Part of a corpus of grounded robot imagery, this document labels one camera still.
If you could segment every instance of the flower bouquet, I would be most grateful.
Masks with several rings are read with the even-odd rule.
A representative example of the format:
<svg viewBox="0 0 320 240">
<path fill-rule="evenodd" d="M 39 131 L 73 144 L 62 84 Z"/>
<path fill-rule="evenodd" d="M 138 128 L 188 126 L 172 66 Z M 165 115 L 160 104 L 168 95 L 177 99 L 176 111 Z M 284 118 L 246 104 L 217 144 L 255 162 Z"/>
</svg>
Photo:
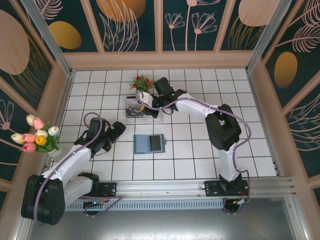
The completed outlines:
<svg viewBox="0 0 320 240">
<path fill-rule="evenodd" d="M 149 89 L 154 88 L 152 81 L 143 75 L 137 76 L 136 78 L 134 78 L 133 83 L 130 83 L 130 86 L 131 86 L 130 90 L 137 89 L 146 93 L 149 93 Z"/>
<path fill-rule="evenodd" d="M 51 153 L 60 151 L 60 148 L 57 145 L 57 141 L 59 140 L 58 127 L 50 126 L 49 121 L 45 125 L 39 117 L 33 115 L 26 116 L 26 121 L 30 126 L 36 129 L 36 133 L 15 133 L 11 136 L 13 141 L 23 145 L 21 151 L 26 153 Z"/>
</svg>

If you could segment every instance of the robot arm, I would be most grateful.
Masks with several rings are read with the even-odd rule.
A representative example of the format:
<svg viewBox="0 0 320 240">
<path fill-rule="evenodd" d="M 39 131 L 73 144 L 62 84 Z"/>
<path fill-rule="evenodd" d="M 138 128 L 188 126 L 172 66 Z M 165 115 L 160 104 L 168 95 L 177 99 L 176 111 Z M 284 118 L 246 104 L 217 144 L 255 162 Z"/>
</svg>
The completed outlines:
<svg viewBox="0 0 320 240">
<path fill-rule="evenodd" d="M 169 108 L 175 111 L 203 118 L 210 142 L 219 152 L 221 188 L 226 192 L 231 190 L 234 187 L 234 183 L 241 180 L 241 174 L 233 164 L 234 148 L 241 134 L 241 128 L 237 120 L 232 116 L 207 107 L 208 104 L 205 102 L 192 99 L 191 95 L 181 89 L 174 91 L 169 85 L 168 80 L 164 77 L 153 84 L 159 96 L 151 96 L 145 92 L 138 92 L 137 94 L 138 100 L 151 108 L 143 107 L 142 113 L 156 118 L 159 111 L 155 109 L 161 109 L 170 105 Z M 226 104 L 222 106 L 211 105 L 211 107 L 233 113 L 231 108 Z"/>
<path fill-rule="evenodd" d="M 83 195 L 95 197 L 100 188 L 99 177 L 95 174 L 82 172 L 79 169 L 102 149 L 108 152 L 126 127 L 121 122 L 115 122 L 111 128 L 108 121 L 102 118 L 102 131 L 88 146 L 78 150 L 89 143 L 97 135 L 100 128 L 100 119 L 94 117 L 90 121 L 89 129 L 75 141 L 74 146 L 56 166 L 44 172 L 42 175 L 32 175 L 26 182 L 21 216 L 34 219 L 35 202 L 40 186 L 45 180 L 47 183 L 41 192 L 37 218 L 43 223 L 55 225 L 62 218 L 66 206 Z"/>
</svg>

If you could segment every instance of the tulip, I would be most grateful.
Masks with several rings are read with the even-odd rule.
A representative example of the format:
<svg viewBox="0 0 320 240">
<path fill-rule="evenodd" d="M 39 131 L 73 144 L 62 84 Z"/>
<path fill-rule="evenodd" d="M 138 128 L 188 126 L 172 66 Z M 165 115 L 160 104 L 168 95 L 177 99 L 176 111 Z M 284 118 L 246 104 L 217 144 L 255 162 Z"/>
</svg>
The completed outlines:
<svg viewBox="0 0 320 240">
<path fill-rule="evenodd" d="M 32 142 L 27 142 L 25 145 L 22 147 L 22 151 L 26 153 L 33 153 L 36 150 L 36 145 Z"/>
<path fill-rule="evenodd" d="M 52 126 L 48 129 L 48 133 L 50 136 L 55 137 L 59 133 L 59 128 L 57 126 Z"/>
<path fill-rule="evenodd" d="M 31 134 L 31 133 L 25 133 L 22 135 L 22 138 L 27 143 L 34 143 L 36 140 L 36 135 Z"/>
<path fill-rule="evenodd" d="M 35 116 L 29 114 L 28 116 L 26 116 L 26 122 L 30 125 L 30 126 L 33 126 L 34 125 L 34 119 L 35 119 Z"/>
<path fill-rule="evenodd" d="M 45 124 L 40 118 L 35 117 L 33 119 L 33 126 L 36 130 L 38 130 L 38 129 L 42 129 L 45 126 Z"/>
<path fill-rule="evenodd" d="M 15 133 L 11 135 L 11 139 L 17 144 L 24 144 L 26 142 L 23 138 L 23 135 L 20 133 Z"/>
<path fill-rule="evenodd" d="M 43 131 L 43 130 L 40 130 L 40 129 L 38 129 L 38 130 L 36 131 L 35 135 L 36 135 L 37 137 L 39 137 L 39 136 L 42 136 L 42 137 L 45 137 L 45 138 L 48 137 L 48 133 L 47 133 L 46 131 Z"/>
<path fill-rule="evenodd" d="M 35 143 L 39 146 L 43 146 L 47 143 L 47 139 L 44 136 L 37 136 L 35 138 Z"/>
</svg>

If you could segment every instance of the white tile floor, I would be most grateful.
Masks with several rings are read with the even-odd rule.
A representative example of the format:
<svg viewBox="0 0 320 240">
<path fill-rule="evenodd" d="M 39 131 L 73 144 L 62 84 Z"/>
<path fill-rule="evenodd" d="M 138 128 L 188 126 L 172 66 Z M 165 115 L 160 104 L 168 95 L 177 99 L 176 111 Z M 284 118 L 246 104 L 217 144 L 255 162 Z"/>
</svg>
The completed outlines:
<svg viewBox="0 0 320 240">
<path fill-rule="evenodd" d="M 244 69 L 148 69 L 78 71 L 65 111 L 59 145 L 70 148 L 86 129 L 82 118 L 95 112 L 110 123 L 126 122 L 125 98 L 133 95 L 129 82 L 139 75 L 166 77 L 175 89 L 187 90 L 209 104 L 231 106 L 248 122 L 252 139 L 237 151 L 239 169 L 252 177 L 274 177 L 276 171 Z M 241 139 L 247 130 L 240 123 Z M 165 153 L 133 154 L 134 134 L 164 134 Z M 220 159 L 204 120 L 184 112 L 163 115 L 163 124 L 126 125 L 110 152 L 95 156 L 81 170 L 98 174 L 102 181 L 217 178 Z"/>
</svg>

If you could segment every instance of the clear plastic box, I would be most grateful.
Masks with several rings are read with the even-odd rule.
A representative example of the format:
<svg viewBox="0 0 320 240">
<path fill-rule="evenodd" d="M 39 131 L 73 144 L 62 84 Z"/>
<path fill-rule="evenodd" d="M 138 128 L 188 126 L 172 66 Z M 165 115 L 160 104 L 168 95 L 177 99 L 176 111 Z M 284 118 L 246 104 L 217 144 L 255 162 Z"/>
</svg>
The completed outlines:
<svg viewBox="0 0 320 240">
<path fill-rule="evenodd" d="M 125 98 L 126 124 L 162 124 L 163 112 L 160 111 L 157 118 L 144 115 L 140 112 L 142 104 L 136 100 L 135 96 Z"/>
</svg>

